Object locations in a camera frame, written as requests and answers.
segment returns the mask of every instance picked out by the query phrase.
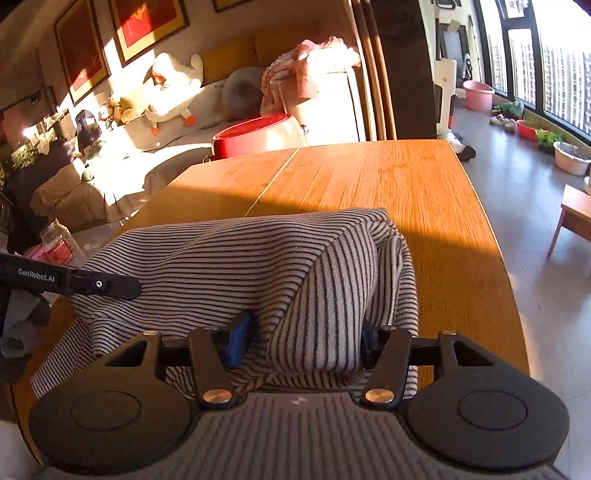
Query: table seam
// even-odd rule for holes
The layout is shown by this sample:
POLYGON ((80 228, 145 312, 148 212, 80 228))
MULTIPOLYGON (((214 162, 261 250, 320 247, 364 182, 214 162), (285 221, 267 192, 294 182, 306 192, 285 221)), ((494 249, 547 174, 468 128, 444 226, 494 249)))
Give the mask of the table seam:
POLYGON ((248 214, 251 212, 251 210, 255 207, 256 203, 261 199, 261 197, 267 192, 267 190, 269 189, 269 187, 271 186, 271 184, 275 181, 275 179, 281 174, 281 172, 285 169, 285 167, 289 164, 289 162, 292 160, 292 158, 294 158, 296 156, 296 154, 300 151, 301 147, 298 147, 295 152, 293 152, 289 158, 285 161, 285 163, 283 164, 283 166, 277 171, 277 173, 275 173, 275 176, 271 179, 271 181, 268 183, 268 185, 262 190, 262 192, 259 194, 259 196, 256 198, 256 200, 254 201, 254 203, 251 205, 251 207, 246 211, 246 213, 243 215, 243 218, 246 218, 248 216, 248 214))

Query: striped shirt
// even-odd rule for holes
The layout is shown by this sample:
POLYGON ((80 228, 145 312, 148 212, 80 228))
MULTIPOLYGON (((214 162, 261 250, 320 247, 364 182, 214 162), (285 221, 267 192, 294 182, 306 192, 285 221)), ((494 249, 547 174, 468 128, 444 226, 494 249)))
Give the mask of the striped shirt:
MULTIPOLYGON (((245 309, 257 313, 259 328, 240 367, 228 372, 237 392, 359 394, 369 375, 361 365, 363 320, 418 335, 410 252, 382 209, 137 229, 85 268, 134 276, 142 293, 132 301, 73 296, 78 319, 33 376, 38 397, 145 330, 184 337, 245 309)), ((193 396, 188 368, 168 368, 167 382, 193 396)), ((405 396, 417 384, 410 367, 405 396)))

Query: stuffed toy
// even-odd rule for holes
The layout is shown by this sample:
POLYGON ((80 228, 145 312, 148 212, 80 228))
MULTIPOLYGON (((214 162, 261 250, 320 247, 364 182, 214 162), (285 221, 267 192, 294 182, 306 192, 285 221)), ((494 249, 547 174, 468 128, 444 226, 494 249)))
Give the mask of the stuffed toy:
POLYGON ((121 97, 111 93, 108 105, 113 109, 113 120, 115 121, 114 126, 121 125, 124 113, 123 109, 121 108, 121 97))
POLYGON ((117 122, 114 118, 114 109, 110 104, 106 103, 99 108, 99 121, 100 125, 105 132, 110 132, 117 127, 117 122))
POLYGON ((152 67, 154 91, 152 101, 145 111, 152 122, 152 133, 158 135, 158 123, 166 122, 181 115, 185 127, 191 127, 196 117, 189 111, 189 105, 198 94, 203 83, 203 62, 199 55, 191 58, 191 67, 180 64, 172 55, 161 53, 152 67))

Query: tile floor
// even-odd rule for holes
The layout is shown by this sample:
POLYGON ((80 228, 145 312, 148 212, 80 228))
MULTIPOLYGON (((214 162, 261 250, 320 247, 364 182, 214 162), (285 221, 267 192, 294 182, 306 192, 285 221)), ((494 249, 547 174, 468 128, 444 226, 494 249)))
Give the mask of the tile floor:
POLYGON ((570 433, 556 466, 575 480, 591 479, 591 243, 560 232, 562 172, 536 145, 488 124, 482 113, 457 109, 454 130, 476 149, 464 168, 495 231, 523 325, 531 375, 558 394, 570 433))

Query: metal screw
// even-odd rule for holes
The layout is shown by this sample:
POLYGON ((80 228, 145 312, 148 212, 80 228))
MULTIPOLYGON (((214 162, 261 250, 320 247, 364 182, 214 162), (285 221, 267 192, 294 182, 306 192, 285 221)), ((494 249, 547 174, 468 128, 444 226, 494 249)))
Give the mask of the metal screw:
POLYGON ((203 394, 203 399, 207 403, 228 403, 232 399, 232 392, 223 388, 214 388, 213 390, 207 390, 203 394))
POLYGON ((390 403, 394 397, 394 392, 385 388, 372 388, 365 393, 365 399, 371 403, 390 403))

